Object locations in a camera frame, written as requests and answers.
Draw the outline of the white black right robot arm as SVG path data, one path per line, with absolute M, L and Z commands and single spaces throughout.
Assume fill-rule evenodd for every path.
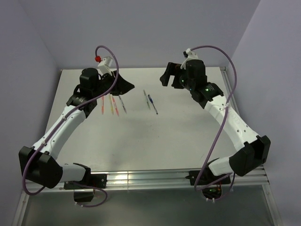
M 189 60 L 185 66 L 169 62 L 160 77 L 163 86 L 168 85 L 170 76 L 174 76 L 172 87 L 187 89 L 192 99 L 216 119 L 236 150 L 232 156 L 218 158 L 206 165 L 208 169 L 203 173 L 206 182 L 215 183 L 220 175 L 229 173 L 242 177 L 266 162 L 270 139 L 252 130 L 229 105 L 219 86 L 208 82 L 202 60 Z

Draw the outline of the orange highlighter pen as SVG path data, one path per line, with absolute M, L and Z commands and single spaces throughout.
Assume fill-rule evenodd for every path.
M 101 112 L 102 112 L 102 115 L 103 115 L 104 114 L 104 96 L 102 96 L 101 100 L 102 100 Z

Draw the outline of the purple highlighter pen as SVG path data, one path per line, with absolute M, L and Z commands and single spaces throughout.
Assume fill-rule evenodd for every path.
M 124 105 L 124 102 L 123 102 L 123 100 L 122 100 L 121 95 L 119 95 L 119 100 L 120 100 L 120 103 L 121 103 L 121 105 L 122 105 L 122 108 L 123 108 L 125 114 L 127 114 L 127 110 L 126 110 L 126 107 L 125 107 L 125 105 Z

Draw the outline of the pink highlighter pen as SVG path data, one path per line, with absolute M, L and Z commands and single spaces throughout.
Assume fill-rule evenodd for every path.
M 113 101 L 114 109 L 116 111 L 116 115 L 119 117 L 119 111 L 118 111 L 118 107 L 117 107 L 117 104 L 116 104 L 114 96 L 112 96 L 112 101 Z

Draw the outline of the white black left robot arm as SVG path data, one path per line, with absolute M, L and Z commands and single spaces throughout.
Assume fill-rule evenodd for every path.
M 56 161 L 58 155 L 75 129 L 95 109 L 99 96 L 123 95 L 134 87 L 117 71 L 100 74 L 95 68 L 82 70 L 79 84 L 58 120 L 39 141 L 19 151 L 23 181 L 29 180 L 47 188 L 71 181 L 81 188 L 90 186 L 92 177 L 89 167 L 79 163 L 60 165 Z

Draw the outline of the yellow highlighter pen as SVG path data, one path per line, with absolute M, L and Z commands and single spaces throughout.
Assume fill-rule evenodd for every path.
M 111 109 L 111 114 L 114 115 L 114 108 L 113 108 L 113 102 L 111 95 L 109 94 L 109 102 L 110 102 L 110 109 Z

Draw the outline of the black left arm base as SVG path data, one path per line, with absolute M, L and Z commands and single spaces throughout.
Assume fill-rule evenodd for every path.
M 65 182 L 64 190 L 74 190 L 73 199 L 76 205 L 82 208 L 98 207 L 104 204 L 108 199 L 108 193 L 104 190 L 107 183 L 107 174 L 91 174 L 86 181 Z M 94 198 L 96 191 L 104 194 L 104 199 L 97 204 L 88 204 Z

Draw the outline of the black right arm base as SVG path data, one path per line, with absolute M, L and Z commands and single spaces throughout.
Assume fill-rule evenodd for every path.
M 198 174 L 199 174 L 199 170 L 191 170 L 189 171 L 189 174 L 185 177 L 190 181 L 191 186 L 193 186 L 194 183 L 196 182 Z M 214 182 L 222 178 L 223 176 L 225 176 L 225 174 L 214 176 L 209 169 L 204 169 L 204 172 L 200 177 L 200 180 L 198 181 L 198 186 L 205 186 L 207 184 L 210 184 L 211 182 Z M 223 180 L 220 180 L 217 183 L 215 183 L 215 187 L 203 189 L 202 194 L 208 199 L 220 198 L 222 195 L 222 185 L 228 185 L 230 183 L 231 183 L 231 179 L 228 176 Z

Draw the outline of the blue ballpoint pen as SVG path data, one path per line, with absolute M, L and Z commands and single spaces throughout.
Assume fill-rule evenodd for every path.
M 152 106 L 153 106 L 153 108 L 155 110 L 156 115 L 158 115 L 158 111 L 157 111 L 157 109 L 156 109 L 156 107 L 154 105 L 153 99 L 151 98 L 151 96 L 149 94 L 148 94 L 148 99 L 149 99 L 150 103 L 152 104 Z

